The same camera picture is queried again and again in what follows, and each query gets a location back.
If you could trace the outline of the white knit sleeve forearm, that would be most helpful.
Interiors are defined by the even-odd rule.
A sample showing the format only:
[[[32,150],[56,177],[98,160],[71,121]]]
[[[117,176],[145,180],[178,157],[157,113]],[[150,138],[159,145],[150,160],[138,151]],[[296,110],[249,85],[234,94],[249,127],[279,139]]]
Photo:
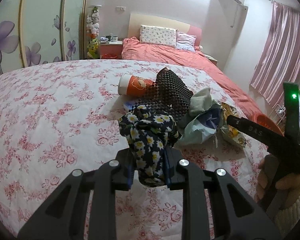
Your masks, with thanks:
[[[282,238],[285,238],[300,220],[300,196],[295,203],[284,210],[280,210],[274,218],[274,223],[277,226]]]

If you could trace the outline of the person's right hand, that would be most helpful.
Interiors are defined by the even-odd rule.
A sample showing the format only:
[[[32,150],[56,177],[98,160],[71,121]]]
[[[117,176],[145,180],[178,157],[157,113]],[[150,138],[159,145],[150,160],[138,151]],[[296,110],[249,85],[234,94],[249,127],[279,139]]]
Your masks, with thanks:
[[[266,192],[268,185],[268,177],[264,170],[264,158],[258,164],[260,170],[257,178],[256,194],[254,196],[255,202],[260,201]],[[288,174],[281,178],[275,185],[277,190],[283,190],[288,192],[287,200],[282,204],[281,210],[290,208],[300,196],[300,174]]]

